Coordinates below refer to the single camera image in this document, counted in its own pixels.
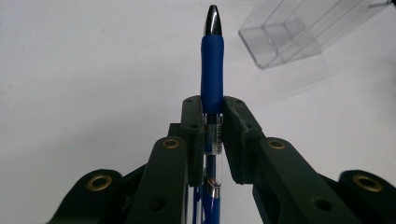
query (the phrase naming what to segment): ballpoint pen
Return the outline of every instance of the ballpoint pen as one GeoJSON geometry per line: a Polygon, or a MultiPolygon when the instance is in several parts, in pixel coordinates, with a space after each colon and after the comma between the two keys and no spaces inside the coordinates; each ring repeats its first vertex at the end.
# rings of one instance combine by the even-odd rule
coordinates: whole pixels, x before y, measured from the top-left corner
{"type": "Polygon", "coordinates": [[[196,192],[202,199],[203,222],[217,224],[220,213],[224,40],[216,6],[210,6],[207,13],[201,54],[201,101],[205,119],[204,183],[196,192]]]}

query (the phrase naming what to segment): hole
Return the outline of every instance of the hole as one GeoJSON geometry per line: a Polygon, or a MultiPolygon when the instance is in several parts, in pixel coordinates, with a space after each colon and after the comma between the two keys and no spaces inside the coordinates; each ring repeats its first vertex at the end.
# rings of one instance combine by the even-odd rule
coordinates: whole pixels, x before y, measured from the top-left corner
{"type": "Polygon", "coordinates": [[[316,198],[312,200],[314,206],[322,211],[330,211],[332,210],[332,205],[322,198],[316,198]]]}
{"type": "Polygon", "coordinates": [[[99,187],[101,185],[104,185],[107,182],[107,180],[105,178],[99,178],[99,179],[95,179],[92,182],[92,185],[94,187],[99,187]]]}
{"type": "Polygon", "coordinates": [[[269,140],[268,145],[274,149],[283,149],[285,148],[285,144],[278,140],[269,140]]]}
{"type": "Polygon", "coordinates": [[[359,187],[369,190],[371,192],[379,192],[383,189],[382,185],[378,181],[368,175],[356,174],[353,176],[353,181],[359,187]]]}
{"type": "Polygon", "coordinates": [[[90,191],[100,191],[106,189],[111,184],[111,176],[95,175],[87,183],[87,189],[90,191]]]}
{"type": "Polygon", "coordinates": [[[175,148],[178,147],[179,142],[176,139],[166,139],[165,141],[163,141],[163,147],[165,148],[175,148]]]}
{"type": "Polygon", "coordinates": [[[151,212],[161,211],[163,208],[165,208],[165,206],[166,206],[166,200],[164,198],[151,199],[148,202],[148,209],[151,212]]]}

